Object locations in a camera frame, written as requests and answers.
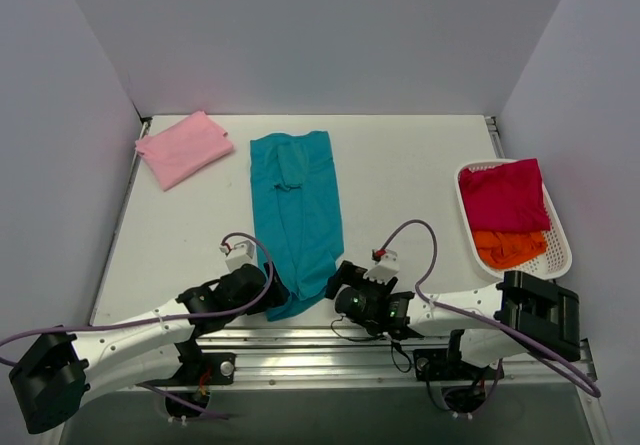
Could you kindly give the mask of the teal t shirt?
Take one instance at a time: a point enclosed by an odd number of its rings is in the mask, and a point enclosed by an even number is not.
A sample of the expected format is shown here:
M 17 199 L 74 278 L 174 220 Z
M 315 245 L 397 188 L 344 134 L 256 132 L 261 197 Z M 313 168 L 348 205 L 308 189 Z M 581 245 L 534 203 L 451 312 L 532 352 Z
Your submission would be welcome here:
M 274 133 L 250 142 L 255 236 L 269 251 L 289 297 L 265 312 L 297 316 L 325 297 L 344 253 L 339 189 L 329 133 Z

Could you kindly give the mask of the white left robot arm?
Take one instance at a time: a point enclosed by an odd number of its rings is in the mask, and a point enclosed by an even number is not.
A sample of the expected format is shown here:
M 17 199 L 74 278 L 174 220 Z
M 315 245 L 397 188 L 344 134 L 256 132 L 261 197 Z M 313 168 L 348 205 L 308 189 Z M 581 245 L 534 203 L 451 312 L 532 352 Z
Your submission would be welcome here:
M 27 431 L 47 432 L 90 401 L 128 386 L 194 382 L 202 370 L 199 337 L 288 297 L 271 266 L 245 264 L 129 322 L 37 333 L 9 373 Z

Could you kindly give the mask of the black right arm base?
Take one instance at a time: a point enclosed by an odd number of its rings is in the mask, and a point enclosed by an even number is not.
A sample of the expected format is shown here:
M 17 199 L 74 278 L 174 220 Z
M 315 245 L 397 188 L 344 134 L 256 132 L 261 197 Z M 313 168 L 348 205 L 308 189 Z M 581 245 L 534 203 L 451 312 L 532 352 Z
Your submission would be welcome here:
M 454 330 L 446 347 L 416 349 L 412 352 L 415 376 L 421 382 L 455 382 L 482 379 L 501 380 L 504 371 L 498 366 L 477 367 L 461 358 L 460 344 L 463 330 Z

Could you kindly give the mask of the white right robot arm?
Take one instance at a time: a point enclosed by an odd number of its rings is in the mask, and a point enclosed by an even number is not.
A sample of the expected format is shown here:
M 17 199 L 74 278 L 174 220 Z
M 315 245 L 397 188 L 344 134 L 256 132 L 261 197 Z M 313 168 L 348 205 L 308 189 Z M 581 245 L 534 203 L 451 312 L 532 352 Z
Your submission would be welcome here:
M 378 283 L 345 261 L 328 279 L 325 296 L 372 337 L 449 338 L 444 365 L 459 378 L 525 352 L 554 361 L 580 358 L 579 298 L 551 281 L 507 271 L 496 284 L 431 295 L 397 292 L 397 281 Z

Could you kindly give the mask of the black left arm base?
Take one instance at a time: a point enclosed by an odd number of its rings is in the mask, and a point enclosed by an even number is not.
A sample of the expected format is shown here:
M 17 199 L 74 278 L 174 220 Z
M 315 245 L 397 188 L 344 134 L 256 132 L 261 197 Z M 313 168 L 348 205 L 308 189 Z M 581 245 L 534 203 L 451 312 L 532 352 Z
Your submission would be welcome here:
M 167 377 L 148 379 L 147 383 L 168 387 L 234 383 L 236 370 L 234 353 L 204 351 L 195 339 L 170 345 L 168 351 L 177 353 L 178 368 Z

